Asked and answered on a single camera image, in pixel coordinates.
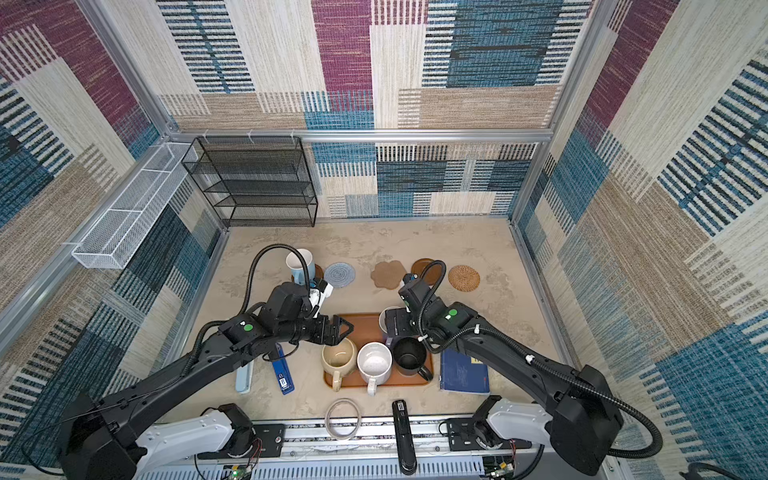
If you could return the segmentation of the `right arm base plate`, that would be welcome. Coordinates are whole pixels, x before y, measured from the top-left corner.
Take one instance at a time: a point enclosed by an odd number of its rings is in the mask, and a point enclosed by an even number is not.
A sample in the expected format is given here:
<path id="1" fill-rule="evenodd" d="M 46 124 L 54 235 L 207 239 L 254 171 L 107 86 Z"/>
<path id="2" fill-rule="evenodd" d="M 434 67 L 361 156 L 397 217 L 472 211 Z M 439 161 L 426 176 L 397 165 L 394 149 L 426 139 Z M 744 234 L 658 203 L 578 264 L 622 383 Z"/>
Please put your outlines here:
<path id="1" fill-rule="evenodd" d="M 438 432 L 448 439 L 451 451 L 512 450 L 513 446 L 530 449 L 533 444 L 527 440 L 504 440 L 499 445 L 487 446 L 476 436 L 474 423 L 470 418 L 449 418 L 438 425 Z"/>

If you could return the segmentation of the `blue woven round coaster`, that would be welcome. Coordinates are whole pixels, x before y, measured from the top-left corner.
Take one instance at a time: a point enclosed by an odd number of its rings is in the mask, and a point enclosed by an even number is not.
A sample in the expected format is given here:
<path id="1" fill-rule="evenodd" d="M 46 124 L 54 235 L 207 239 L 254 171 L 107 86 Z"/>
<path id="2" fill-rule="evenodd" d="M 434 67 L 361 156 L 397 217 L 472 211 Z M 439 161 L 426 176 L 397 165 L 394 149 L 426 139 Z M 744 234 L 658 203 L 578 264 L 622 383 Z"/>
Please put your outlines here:
<path id="1" fill-rule="evenodd" d="M 324 279 L 335 289 L 349 286 L 356 278 L 354 267 L 345 262 L 331 264 L 324 271 Z"/>

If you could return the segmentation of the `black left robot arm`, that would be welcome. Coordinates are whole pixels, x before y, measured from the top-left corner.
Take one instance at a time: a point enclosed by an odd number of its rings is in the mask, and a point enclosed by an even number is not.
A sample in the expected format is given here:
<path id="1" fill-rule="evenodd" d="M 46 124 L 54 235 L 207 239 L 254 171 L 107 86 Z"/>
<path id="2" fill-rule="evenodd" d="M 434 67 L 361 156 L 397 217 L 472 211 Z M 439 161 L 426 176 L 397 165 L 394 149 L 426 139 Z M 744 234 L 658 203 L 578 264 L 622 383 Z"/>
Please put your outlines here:
<path id="1" fill-rule="evenodd" d="M 278 360 L 281 342 L 335 346 L 353 332 L 339 316 L 321 314 L 323 280 L 284 282 L 265 302 L 243 300 L 237 315 L 200 328 L 192 350 L 170 365 L 99 400 L 81 393 L 52 425 L 28 435 L 20 450 L 40 435 L 56 435 L 55 452 L 67 479 L 131 479 L 150 457 L 139 437 L 162 416 L 215 380 L 264 357 Z"/>

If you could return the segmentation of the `light blue mug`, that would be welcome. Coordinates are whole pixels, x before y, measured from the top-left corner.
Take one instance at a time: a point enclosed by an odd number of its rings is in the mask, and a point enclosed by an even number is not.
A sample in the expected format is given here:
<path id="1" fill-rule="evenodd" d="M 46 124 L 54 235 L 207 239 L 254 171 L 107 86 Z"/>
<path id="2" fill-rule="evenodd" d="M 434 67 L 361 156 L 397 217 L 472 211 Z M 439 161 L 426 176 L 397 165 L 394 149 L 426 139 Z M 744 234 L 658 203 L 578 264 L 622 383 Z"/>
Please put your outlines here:
<path id="1" fill-rule="evenodd" d="M 312 281 L 316 276 L 316 267 L 313 254 L 310 250 L 299 248 L 298 254 L 291 252 L 286 256 L 286 266 L 291 271 L 293 282 L 298 285 L 305 285 L 307 281 Z"/>

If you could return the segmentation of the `purple mug white inside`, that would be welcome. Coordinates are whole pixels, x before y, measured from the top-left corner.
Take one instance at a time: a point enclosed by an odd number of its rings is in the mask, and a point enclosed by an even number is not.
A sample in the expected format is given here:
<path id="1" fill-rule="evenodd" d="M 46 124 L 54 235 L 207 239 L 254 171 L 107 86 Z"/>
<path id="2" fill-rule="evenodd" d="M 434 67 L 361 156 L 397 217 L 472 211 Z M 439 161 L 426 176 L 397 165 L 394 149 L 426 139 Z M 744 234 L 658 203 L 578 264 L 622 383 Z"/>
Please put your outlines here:
<path id="1" fill-rule="evenodd" d="M 385 308 L 385 309 L 383 309 L 383 310 L 382 310 L 382 312 L 379 314 L 378 325 L 379 325 L 379 328 L 380 328 L 380 330 L 382 331 L 382 333 L 383 333 L 383 335 L 384 335 L 385 337 L 387 337 L 387 336 L 388 336 L 388 330 L 387 330 L 387 324 L 386 324 L 386 315 L 387 315 L 387 312 L 388 312 L 388 311 L 390 311 L 390 310 L 396 310 L 396 309 L 397 309 L 397 307 L 396 307 L 396 306 L 390 306 L 390 307 L 386 307 L 386 308 Z"/>

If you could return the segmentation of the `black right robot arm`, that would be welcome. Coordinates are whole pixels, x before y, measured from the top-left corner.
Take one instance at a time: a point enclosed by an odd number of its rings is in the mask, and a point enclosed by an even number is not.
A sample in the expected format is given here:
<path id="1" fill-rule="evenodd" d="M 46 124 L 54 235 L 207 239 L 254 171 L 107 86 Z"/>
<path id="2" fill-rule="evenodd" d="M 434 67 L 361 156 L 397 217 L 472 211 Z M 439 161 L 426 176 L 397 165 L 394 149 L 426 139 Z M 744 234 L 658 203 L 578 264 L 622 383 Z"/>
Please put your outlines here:
<path id="1" fill-rule="evenodd" d="M 545 437 L 575 470 L 596 475 L 607 456 L 646 459 L 658 454 L 663 438 L 658 427 L 638 409 L 615 397 L 605 376 L 586 365 L 580 370 L 539 354 L 504 334 L 473 308 L 445 304 L 423 278 L 407 273 L 395 285 L 407 311 L 406 332 L 432 354 L 453 350 L 492 368 L 519 386 L 550 416 Z M 613 446 L 628 415 L 651 435 L 636 450 Z"/>

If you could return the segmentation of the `cork flower shaped coaster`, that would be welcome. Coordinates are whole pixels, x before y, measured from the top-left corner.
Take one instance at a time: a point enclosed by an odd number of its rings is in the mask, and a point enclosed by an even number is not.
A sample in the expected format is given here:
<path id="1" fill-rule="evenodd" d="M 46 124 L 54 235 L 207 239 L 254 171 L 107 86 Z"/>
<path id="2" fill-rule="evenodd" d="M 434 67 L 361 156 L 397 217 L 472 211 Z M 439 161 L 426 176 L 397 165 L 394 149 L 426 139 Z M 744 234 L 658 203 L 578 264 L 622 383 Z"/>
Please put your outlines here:
<path id="1" fill-rule="evenodd" d="M 393 260 L 377 263 L 370 274 L 370 278 L 377 288 L 397 290 L 400 288 L 405 275 L 406 270 L 403 264 L 398 260 Z"/>

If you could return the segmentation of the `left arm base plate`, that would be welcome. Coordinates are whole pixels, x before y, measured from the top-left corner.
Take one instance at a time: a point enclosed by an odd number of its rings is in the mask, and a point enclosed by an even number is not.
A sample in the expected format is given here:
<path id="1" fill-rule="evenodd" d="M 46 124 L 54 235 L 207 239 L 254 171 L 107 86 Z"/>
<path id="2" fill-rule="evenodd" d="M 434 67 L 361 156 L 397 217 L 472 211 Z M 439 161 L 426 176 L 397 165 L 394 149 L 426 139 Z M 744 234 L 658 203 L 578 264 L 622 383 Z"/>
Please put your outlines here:
<path id="1" fill-rule="evenodd" d="M 249 429 L 237 427 L 220 450 L 199 453 L 197 459 L 244 462 L 277 458 L 282 452 L 285 431 L 284 423 L 253 423 Z"/>

